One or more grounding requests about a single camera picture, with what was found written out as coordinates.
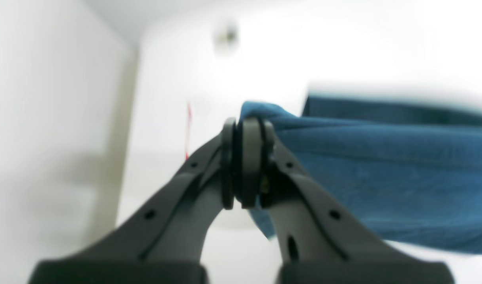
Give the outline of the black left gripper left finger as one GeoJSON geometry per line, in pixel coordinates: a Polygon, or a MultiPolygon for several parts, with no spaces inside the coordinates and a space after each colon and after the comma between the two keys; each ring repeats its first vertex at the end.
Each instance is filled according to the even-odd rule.
{"type": "Polygon", "coordinates": [[[45,260],[30,284],[208,284],[201,254],[212,221],[232,208],[229,118],[125,223],[71,256],[45,260]]]}

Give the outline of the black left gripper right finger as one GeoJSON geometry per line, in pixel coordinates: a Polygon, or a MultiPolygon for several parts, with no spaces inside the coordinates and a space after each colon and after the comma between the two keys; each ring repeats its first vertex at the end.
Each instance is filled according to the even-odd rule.
{"type": "Polygon", "coordinates": [[[277,284],[453,284],[448,266],[385,244],[305,171],[258,118],[239,126],[243,208],[266,210],[283,259],[277,284]]]}

